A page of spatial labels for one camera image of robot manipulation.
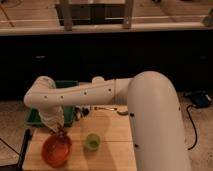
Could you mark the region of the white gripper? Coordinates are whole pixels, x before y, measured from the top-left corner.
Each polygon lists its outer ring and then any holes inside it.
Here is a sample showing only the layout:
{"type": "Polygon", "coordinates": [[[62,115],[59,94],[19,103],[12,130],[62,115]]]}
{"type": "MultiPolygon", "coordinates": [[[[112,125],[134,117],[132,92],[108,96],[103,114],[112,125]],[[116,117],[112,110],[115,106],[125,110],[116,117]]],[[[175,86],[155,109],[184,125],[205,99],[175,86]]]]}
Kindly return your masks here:
{"type": "Polygon", "coordinates": [[[64,126],[64,112],[61,107],[40,110],[39,116],[42,123],[53,132],[58,132],[59,127],[64,126]]]}

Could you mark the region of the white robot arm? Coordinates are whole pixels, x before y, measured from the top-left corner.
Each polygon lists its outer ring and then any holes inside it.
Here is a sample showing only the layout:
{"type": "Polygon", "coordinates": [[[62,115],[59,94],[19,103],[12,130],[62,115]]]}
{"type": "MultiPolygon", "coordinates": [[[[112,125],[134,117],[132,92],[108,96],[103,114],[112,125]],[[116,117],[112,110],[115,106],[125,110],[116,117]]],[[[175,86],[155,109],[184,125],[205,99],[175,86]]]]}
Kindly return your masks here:
{"type": "Polygon", "coordinates": [[[125,105],[137,171],[192,171],[178,95],[159,72],[110,80],[96,76],[90,83],[67,88],[39,76],[24,95],[24,104],[45,121],[64,106],[125,105]]]}

